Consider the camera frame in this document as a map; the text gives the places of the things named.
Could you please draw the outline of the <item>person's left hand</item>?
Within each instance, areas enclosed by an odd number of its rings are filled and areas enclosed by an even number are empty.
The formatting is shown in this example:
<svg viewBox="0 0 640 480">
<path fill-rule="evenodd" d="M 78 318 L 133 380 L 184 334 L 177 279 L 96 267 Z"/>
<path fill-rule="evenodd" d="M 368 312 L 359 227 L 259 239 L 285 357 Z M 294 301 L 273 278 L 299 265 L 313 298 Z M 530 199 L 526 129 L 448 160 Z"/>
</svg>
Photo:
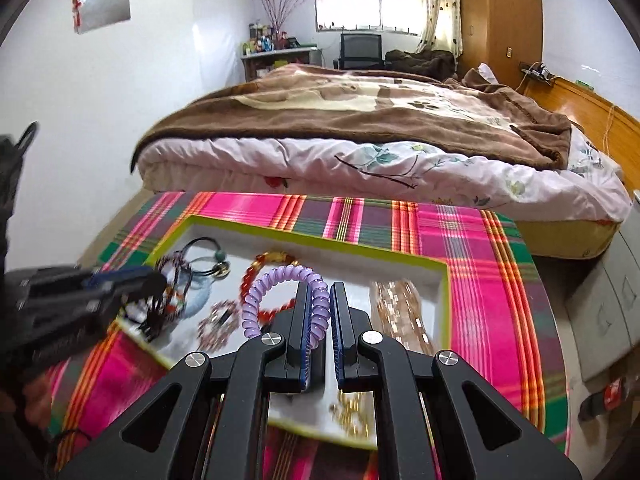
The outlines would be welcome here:
<svg viewBox="0 0 640 480">
<path fill-rule="evenodd" d="M 17 408 L 15 402 L 4 392 L 1 393 L 1 413 L 13 415 L 17 410 L 32 425 L 46 429 L 51 420 L 51 386 L 46 374 L 41 374 L 24 385 L 24 408 Z"/>
</svg>

